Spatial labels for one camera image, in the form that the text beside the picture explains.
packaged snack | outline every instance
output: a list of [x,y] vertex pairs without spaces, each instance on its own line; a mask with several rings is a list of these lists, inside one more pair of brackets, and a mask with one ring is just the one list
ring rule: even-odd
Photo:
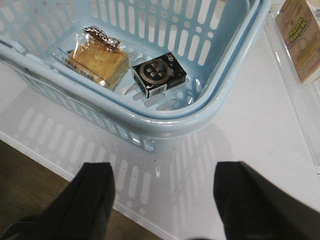
[[119,48],[120,41],[96,26],[86,27],[76,35],[73,50],[61,48],[61,61],[86,78],[113,90],[129,68],[128,54]]
[[133,66],[132,69],[135,80],[147,98],[184,83],[187,75],[171,52]]
[[275,20],[300,81],[320,79],[320,0],[286,0]]

white surface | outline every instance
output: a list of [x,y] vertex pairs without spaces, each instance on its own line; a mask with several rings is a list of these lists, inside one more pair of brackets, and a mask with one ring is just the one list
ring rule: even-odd
[[320,180],[265,30],[220,114],[148,153],[34,92],[0,65],[0,139],[67,180],[83,162],[111,162],[114,207],[165,240],[225,239],[213,199],[218,161],[244,161],[320,211]]

basket slot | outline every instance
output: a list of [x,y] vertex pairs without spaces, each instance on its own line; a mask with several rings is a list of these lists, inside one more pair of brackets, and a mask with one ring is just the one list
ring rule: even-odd
[[106,22],[107,21],[107,7],[106,7],[106,2],[105,1],[100,1],[98,4],[100,8],[100,17],[102,21]]
[[176,14],[181,13],[181,11],[182,11],[182,2],[183,2],[183,1],[174,0],[173,11],[174,11]]
[[85,107],[82,107],[82,111],[84,112],[84,115],[86,116],[86,118],[87,118],[88,120],[90,120],[91,122],[94,122],[94,123],[96,122],[96,119],[95,119],[95,117],[93,116],[91,110],[88,110],[88,109],[86,109]]
[[198,23],[204,24],[206,22],[208,12],[209,13],[213,12],[212,8],[214,8],[215,3],[216,1],[211,2],[211,0],[202,0],[202,4],[198,14]]
[[205,65],[210,48],[211,48],[211,42],[209,40],[205,40],[202,46],[199,60],[198,60],[198,64],[200,66]]
[[[135,16],[135,9],[134,9],[134,7],[133,6],[129,6],[129,8],[128,8],[128,21],[129,21],[129,23],[135,23],[135,18],[136,18],[136,16]],[[136,28],[135,28],[135,24],[129,24],[128,23],[128,26],[129,26],[129,32],[131,33],[131,34],[135,34],[135,31],[136,31]]]
[[77,21],[77,15],[76,15],[75,6],[72,0],[64,0],[64,3],[65,3],[65,7],[67,8],[70,22],[75,23]]
[[42,31],[42,28],[40,27],[39,24],[37,24],[38,27],[36,27],[34,24],[30,24],[29,25],[29,30],[31,31],[31,36],[33,39],[36,40],[36,42],[34,43],[38,43],[37,44],[37,49],[38,51],[42,52],[40,50],[40,48],[43,50],[43,51],[47,51],[48,50],[48,43],[50,42],[49,38],[47,37],[47,35]]
[[148,152],[153,152],[155,150],[155,145],[152,140],[144,139],[143,140],[144,149]]
[[136,90],[139,88],[139,85],[137,83],[134,83],[131,87],[128,88],[128,90],[124,93],[124,95],[128,95],[132,91]]
[[164,104],[158,106],[156,108],[157,111],[166,111],[169,108],[171,108],[173,105],[177,103],[177,100],[175,98],[171,98],[170,100],[166,101]]
[[138,100],[143,99],[144,96],[145,96],[144,93],[141,91],[141,92],[137,93],[136,95],[134,95],[132,99],[133,99],[134,101],[138,101]]
[[29,35],[23,31],[20,33],[19,36],[20,36],[21,42],[23,42],[23,44],[27,47],[29,52],[33,53],[36,56],[39,56],[40,53],[38,52],[37,48],[33,44],[33,41],[30,39]]
[[186,4],[185,17],[189,20],[194,16],[196,3],[199,4],[200,1],[188,0],[188,3]]
[[117,25],[117,20],[116,20],[116,8],[115,8],[115,1],[110,0],[109,1],[109,14],[107,15],[109,17],[109,21],[113,26]]
[[165,39],[166,39],[166,28],[167,23],[164,20],[160,20],[159,22],[159,37],[158,37],[158,45],[159,47],[163,47],[165,45]]
[[140,10],[138,14],[138,29],[139,37],[144,39],[146,35],[146,14],[144,11]]
[[179,47],[178,47],[178,54],[180,56],[185,55],[186,45],[187,45],[187,42],[189,42],[188,36],[189,36],[188,31],[183,29],[180,34]]
[[127,19],[127,16],[125,14],[125,6],[124,6],[124,3],[123,2],[118,2],[117,4],[117,12],[118,12],[118,22],[119,22],[119,27],[122,29],[122,30],[125,30],[126,29],[126,19]]
[[73,108],[71,102],[68,100],[67,97],[63,96],[62,94],[59,94],[59,97],[61,98],[61,101],[65,107],[67,107],[68,109]]
[[15,15],[13,14],[12,10],[8,7],[8,4],[6,6],[0,8],[1,15],[4,16],[4,21],[7,22],[13,22],[15,20]]
[[99,14],[98,14],[98,7],[97,7],[96,0],[92,0],[90,6],[91,6],[92,16],[94,16],[95,18],[98,18]]
[[53,32],[51,31],[46,18],[43,16],[40,16],[38,18],[38,24],[37,24],[38,26],[39,26],[39,23],[41,23],[41,27],[39,27],[38,29],[42,31],[43,36],[45,36],[47,43],[50,42],[53,44],[56,41],[56,38]]
[[211,19],[211,22],[210,22],[210,27],[213,30],[217,29],[217,27],[219,25],[222,13],[223,13],[224,8],[225,8],[225,5],[226,5],[226,3],[224,1],[217,0],[215,9],[214,9],[214,12],[213,12],[213,15],[212,15],[212,19]]
[[193,35],[192,40],[191,40],[191,45],[189,48],[189,54],[188,54],[188,59],[190,61],[194,61],[195,58],[199,59],[200,54],[197,51],[198,46],[199,46],[199,42],[200,42],[200,37],[198,35]]
[[15,16],[17,16],[17,14],[21,14],[24,12],[24,8],[20,0],[16,0],[15,2],[13,1],[6,1],[6,2],[10,7],[10,9],[16,13]]
[[53,33],[56,33],[57,37],[61,37],[63,34],[63,23],[60,20],[57,11],[55,9],[49,8],[47,10],[47,17],[48,23],[50,23],[51,29],[53,29]]
[[92,115],[95,118],[96,123],[98,123],[98,125],[100,125],[103,128],[106,128],[106,124],[103,120],[103,117],[101,117],[100,115],[98,115],[96,112],[92,111]]
[[170,27],[170,34],[169,34],[169,38],[168,38],[168,50],[170,52],[173,52],[174,49],[175,49],[175,45],[176,45],[176,39],[177,39],[177,31],[178,31],[178,28],[176,25],[171,25]]
[[129,135],[130,135],[130,138],[131,138],[132,142],[133,142],[135,145],[138,145],[138,146],[141,145],[140,137],[139,137],[137,134],[135,134],[135,133],[133,133],[133,132],[130,132]]
[[162,0],[162,3],[161,3],[163,9],[169,9],[170,7],[170,0]]
[[158,32],[155,32],[157,20],[156,17],[153,15],[150,15],[148,17],[148,40],[149,42],[153,43],[155,41],[155,38],[158,38]]
[[148,99],[147,101],[145,101],[144,106],[148,108],[148,107],[156,104],[158,101],[160,101],[164,97],[165,97],[165,95],[163,93],[159,93],[159,94],[153,96],[152,98]]
[[55,5],[56,8],[56,14],[59,16],[60,25],[64,27],[65,30],[68,30],[72,23],[72,18],[69,14],[66,13],[67,6],[64,2],[57,3]]

ventilation slot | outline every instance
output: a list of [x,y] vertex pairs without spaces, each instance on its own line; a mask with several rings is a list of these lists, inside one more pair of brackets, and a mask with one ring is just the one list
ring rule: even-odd
[[155,27],[156,27],[156,17],[151,15],[149,16],[149,42],[153,43],[155,41]]
[[187,19],[192,19],[195,12],[195,6],[196,6],[195,0],[188,0],[188,3],[186,4],[186,10],[185,10],[185,17]]
[[125,15],[125,5],[123,2],[118,3],[119,8],[119,26],[121,29],[126,29],[126,15]]
[[138,178],[139,178],[139,168],[137,166],[133,166],[132,172],[131,172],[129,190],[128,190],[128,195],[130,198],[134,198],[136,196]]
[[138,145],[138,146],[141,145],[140,137],[137,134],[130,132],[130,136],[131,136],[132,142],[135,145]]
[[39,17],[38,22],[41,23],[41,30],[44,32],[49,42],[54,43],[56,41],[55,36],[49,28],[49,25],[45,18],[43,16]]
[[218,27],[222,13],[224,12],[225,5],[226,5],[226,3],[222,0],[218,0],[216,2],[213,16],[212,16],[212,19],[210,22],[210,27],[212,29],[216,29]]
[[107,21],[107,8],[106,8],[106,2],[105,1],[100,1],[99,2],[100,6],[100,15],[102,21],[106,22]]
[[170,7],[170,0],[162,0],[162,7],[164,9],[169,9]]
[[206,21],[208,10],[209,10],[208,6],[210,4],[210,1],[211,0],[203,0],[202,1],[202,5],[201,5],[199,15],[198,15],[198,22],[200,24],[204,24]]
[[109,128],[109,130],[110,130],[111,132],[113,132],[114,134],[117,133],[117,130],[116,130],[116,128],[115,128],[115,125],[114,125],[110,120],[106,120],[106,119],[105,119],[105,123],[106,123],[106,125],[108,126],[108,128]]
[[15,1],[7,1],[8,5],[11,6],[11,9],[14,9],[17,13],[23,13],[24,8],[21,3],[21,0],[15,0]]
[[132,91],[136,90],[139,87],[139,85],[137,83],[133,84],[131,87],[129,87],[129,89],[124,93],[124,95],[127,95],[129,93],[131,93]]
[[60,95],[60,96],[61,96],[61,99],[63,101],[64,106],[66,106],[68,109],[72,109],[72,105],[71,105],[70,101],[68,100],[68,98],[66,98],[63,95]]
[[128,18],[129,18],[129,31],[131,34],[135,33],[135,9],[132,6],[128,8]]
[[72,3],[72,0],[65,0],[64,3],[65,3],[66,9],[68,10],[69,18],[71,22],[76,22],[77,15],[76,15],[75,7],[74,7],[74,4]]
[[47,51],[48,49],[48,41],[43,39],[43,36],[38,31],[37,27],[33,24],[30,24],[29,30],[32,33],[32,36],[34,36],[36,42],[38,45],[42,48],[43,51]]
[[139,11],[139,37],[145,38],[145,22],[146,22],[146,14],[143,11]]
[[176,14],[179,14],[181,12],[182,2],[183,1],[181,0],[174,0],[173,11]]
[[97,8],[97,2],[96,0],[91,0],[91,13],[92,16],[94,16],[95,18],[98,17],[98,8]]
[[15,20],[15,15],[12,13],[12,11],[8,7],[0,8],[0,12],[9,22],[12,22],[13,20]]
[[62,28],[61,26],[59,25],[57,19],[58,19],[58,16],[54,14],[53,10],[50,8],[48,9],[48,15],[49,17],[49,22],[50,24],[52,25],[52,29],[54,29],[54,32],[57,34],[58,37],[61,37],[62,36]]
[[154,142],[152,140],[143,140],[144,149],[148,152],[153,152],[155,150],[154,148]]
[[208,41],[208,40],[204,41],[203,47],[202,47],[202,50],[201,50],[201,53],[200,53],[199,61],[198,61],[198,64],[200,66],[203,66],[205,64],[205,62],[207,60],[207,56],[208,56],[209,50],[210,50],[210,47],[211,47],[210,41]]
[[30,37],[25,32],[22,32],[20,34],[20,39],[31,54],[35,56],[39,56],[38,50],[36,49],[35,45],[31,41]]
[[102,117],[98,116],[94,111],[92,112],[92,115],[94,116],[96,122],[103,128],[106,127],[105,122],[103,121]]
[[121,137],[128,140],[129,136],[127,134],[127,131],[121,126],[117,126],[117,128],[119,129],[119,133],[120,133]]
[[66,9],[61,4],[56,4],[55,7],[56,7],[57,13],[60,17],[59,19],[61,21],[61,24],[64,26],[64,29],[66,29],[66,30],[69,29],[71,24],[70,24],[70,19],[68,18],[67,14],[66,14]]
[[178,48],[178,54],[180,56],[183,56],[185,54],[188,35],[189,35],[189,33],[188,33],[187,30],[182,30],[181,37],[180,37],[179,48]]
[[193,61],[195,59],[195,55],[197,53],[197,49],[198,49],[198,45],[199,45],[199,36],[198,35],[194,35],[192,38],[192,42],[191,42],[191,46],[190,46],[190,50],[189,50],[189,55],[188,55],[188,59],[190,61]]
[[138,94],[134,95],[132,99],[134,101],[138,101],[138,100],[142,99],[144,96],[145,96],[144,93],[141,91]]
[[166,27],[167,27],[167,23],[161,20],[159,25],[159,39],[158,39],[158,44],[160,47],[163,47],[165,45]]
[[110,22],[113,26],[117,25],[116,20],[116,8],[115,8],[115,2],[114,0],[109,1],[109,16],[110,16]]
[[168,50],[170,52],[173,52],[173,50],[175,49],[177,30],[178,28],[176,25],[171,25],[169,41],[168,41]]
[[169,101],[166,101],[164,104],[158,106],[156,108],[157,111],[165,111],[171,108],[173,105],[177,103],[177,100],[174,98],[171,98]]
[[161,99],[163,99],[165,97],[165,95],[163,93],[159,93],[155,96],[153,96],[152,98],[148,99],[147,101],[144,102],[144,106],[146,106],[147,108],[154,105],[155,103],[157,103],[158,101],[160,101]]

product label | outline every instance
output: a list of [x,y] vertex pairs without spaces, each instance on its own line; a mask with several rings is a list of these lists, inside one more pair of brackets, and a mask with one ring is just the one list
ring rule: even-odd
[[156,89],[150,90],[149,91],[149,98],[151,98],[152,96],[159,94],[165,90],[167,90],[167,84],[161,85],[161,86],[157,87]]
[[107,45],[112,50],[115,50],[120,44],[119,40],[115,39],[114,37],[107,36],[107,34],[97,26],[85,27],[83,31],[90,34],[101,43]]

